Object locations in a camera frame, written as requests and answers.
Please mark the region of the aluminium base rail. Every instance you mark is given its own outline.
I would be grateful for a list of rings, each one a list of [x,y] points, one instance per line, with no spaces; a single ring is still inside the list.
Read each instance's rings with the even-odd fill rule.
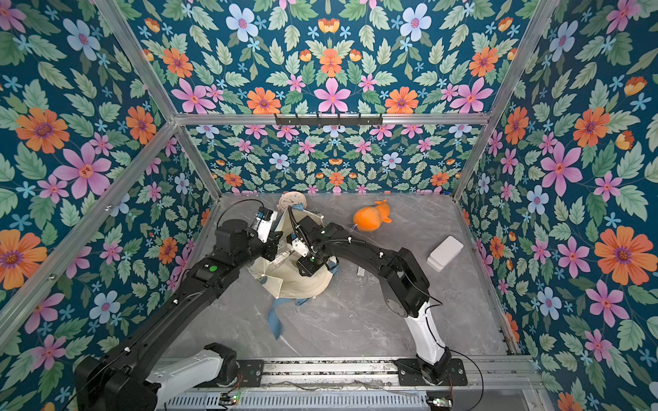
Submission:
[[[551,410],[529,356],[454,354],[438,384],[413,358],[273,357],[240,360],[228,385],[183,390],[162,410]]]

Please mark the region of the white rectangular box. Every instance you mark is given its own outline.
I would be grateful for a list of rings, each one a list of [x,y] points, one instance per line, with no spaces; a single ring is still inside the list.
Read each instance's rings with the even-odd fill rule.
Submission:
[[[440,243],[427,258],[427,263],[437,272],[444,270],[463,250],[464,244],[454,236]]]

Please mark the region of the orange plastic fish toy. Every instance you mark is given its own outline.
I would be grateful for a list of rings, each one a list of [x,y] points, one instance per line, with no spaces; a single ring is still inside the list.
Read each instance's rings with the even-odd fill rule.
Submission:
[[[378,200],[372,207],[363,207],[355,212],[353,224],[359,231],[373,232],[382,224],[390,224],[391,207],[387,200]]]

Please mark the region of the black hook rail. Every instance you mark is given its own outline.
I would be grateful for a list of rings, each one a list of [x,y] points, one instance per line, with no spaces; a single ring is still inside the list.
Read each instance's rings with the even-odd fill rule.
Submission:
[[[337,115],[275,115],[275,124],[278,126],[380,126],[384,124],[383,116],[363,114],[337,114]]]

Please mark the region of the cream canvas tote bag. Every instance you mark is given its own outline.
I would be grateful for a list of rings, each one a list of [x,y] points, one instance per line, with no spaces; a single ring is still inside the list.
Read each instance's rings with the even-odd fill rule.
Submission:
[[[296,262],[301,256],[291,249],[290,241],[292,236],[296,236],[293,224],[299,224],[304,217],[309,217],[313,223],[323,223],[321,215],[306,210],[298,211],[289,208],[286,212],[282,212],[273,227],[275,231],[283,233],[276,258],[273,261],[259,258],[248,267],[252,277],[274,297],[274,303],[267,314],[267,322],[276,339],[280,338],[283,330],[276,308],[289,301],[300,306],[309,299],[319,296],[339,270],[339,260],[331,257],[327,267],[321,268],[313,277],[302,277],[299,274]]]

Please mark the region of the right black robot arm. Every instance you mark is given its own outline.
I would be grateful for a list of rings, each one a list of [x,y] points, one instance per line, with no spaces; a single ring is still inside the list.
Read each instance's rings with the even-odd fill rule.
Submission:
[[[414,254],[381,248],[348,231],[339,224],[323,225],[299,210],[287,211],[292,234],[291,246],[301,258],[296,268],[302,277],[313,277],[332,261],[344,260],[378,279],[382,296],[391,311],[404,319],[416,346],[417,370],[430,385],[438,385],[447,375],[452,353],[435,325],[429,281]]]

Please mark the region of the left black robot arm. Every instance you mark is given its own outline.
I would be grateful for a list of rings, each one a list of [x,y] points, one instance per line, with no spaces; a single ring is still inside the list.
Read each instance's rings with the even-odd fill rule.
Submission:
[[[207,344],[198,354],[168,368],[156,365],[202,311],[258,258],[273,260],[279,232],[275,212],[261,208],[255,222],[230,219],[215,231],[212,252],[187,270],[178,290],[136,332],[103,358],[87,357],[75,368],[80,410],[155,410],[173,397],[208,381],[233,386],[240,381],[236,352]]]

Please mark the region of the pink round alarm clock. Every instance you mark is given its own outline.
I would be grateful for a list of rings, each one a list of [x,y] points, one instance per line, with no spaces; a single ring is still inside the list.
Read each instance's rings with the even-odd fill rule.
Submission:
[[[281,195],[278,201],[278,210],[286,212],[289,208],[298,211],[304,211],[308,202],[305,195],[298,191],[291,191]]]

